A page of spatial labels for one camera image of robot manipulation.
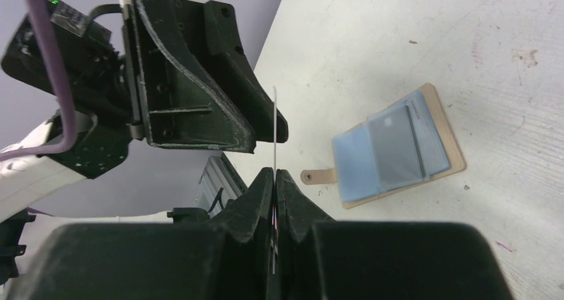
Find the beige leather card holder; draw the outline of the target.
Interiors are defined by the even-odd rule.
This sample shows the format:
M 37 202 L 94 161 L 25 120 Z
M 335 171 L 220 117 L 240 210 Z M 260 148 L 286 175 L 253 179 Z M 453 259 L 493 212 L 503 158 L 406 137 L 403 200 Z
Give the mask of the beige leather card holder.
M 426 83 L 333 137 L 333 168 L 303 170 L 305 185 L 336 184 L 343 208 L 467 168 L 436 87 Z

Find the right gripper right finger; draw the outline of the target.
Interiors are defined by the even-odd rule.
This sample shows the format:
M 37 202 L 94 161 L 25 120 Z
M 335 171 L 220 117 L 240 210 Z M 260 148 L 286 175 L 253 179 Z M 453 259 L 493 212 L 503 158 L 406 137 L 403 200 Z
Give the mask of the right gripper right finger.
M 452 222 L 337 221 L 278 170 L 282 299 L 511 299 L 485 237 Z

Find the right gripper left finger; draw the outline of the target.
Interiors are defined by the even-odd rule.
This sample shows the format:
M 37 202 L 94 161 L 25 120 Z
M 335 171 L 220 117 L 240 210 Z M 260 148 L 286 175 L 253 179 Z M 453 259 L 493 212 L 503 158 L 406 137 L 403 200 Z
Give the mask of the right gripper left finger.
M 56 229 L 8 299 L 269 299 L 273 170 L 216 216 Z

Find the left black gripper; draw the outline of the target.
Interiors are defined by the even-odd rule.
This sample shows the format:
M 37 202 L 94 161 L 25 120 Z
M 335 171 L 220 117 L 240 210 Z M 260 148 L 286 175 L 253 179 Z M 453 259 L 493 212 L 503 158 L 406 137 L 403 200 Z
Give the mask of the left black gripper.
M 123 163 L 132 141 L 132 105 L 124 56 L 111 31 L 61 0 L 43 0 L 72 91 L 78 128 L 73 147 L 43 155 L 95 179 Z M 144 135 L 153 147 L 250 153 L 254 131 L 222 88 L 233 82 L 228 62 L 214 59 L 225 42 L 215 33 L 225 4 L 189 0 L 132 0 L 139 103 Z M 53 94 L 26 15 L 6 48 L 8 76 Z

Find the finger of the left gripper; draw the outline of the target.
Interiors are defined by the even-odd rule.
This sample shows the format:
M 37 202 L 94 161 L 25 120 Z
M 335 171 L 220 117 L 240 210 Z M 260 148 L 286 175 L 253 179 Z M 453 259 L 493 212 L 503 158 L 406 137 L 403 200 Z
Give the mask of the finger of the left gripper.
M 260 85 L 247 60 L 232 5 L 204 3 L 208 63 L 206 70 L 249 123 L 260 142 L 285 143 L 289 126 Z

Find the black credit card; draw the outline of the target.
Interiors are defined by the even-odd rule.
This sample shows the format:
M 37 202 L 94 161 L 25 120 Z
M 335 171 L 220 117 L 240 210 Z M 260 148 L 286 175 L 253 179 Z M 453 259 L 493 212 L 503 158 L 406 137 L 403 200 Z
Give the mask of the black credit card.
M 386 109 L 366 123 L 382 191 L 422 182 L 425 171 L 409 108 Z

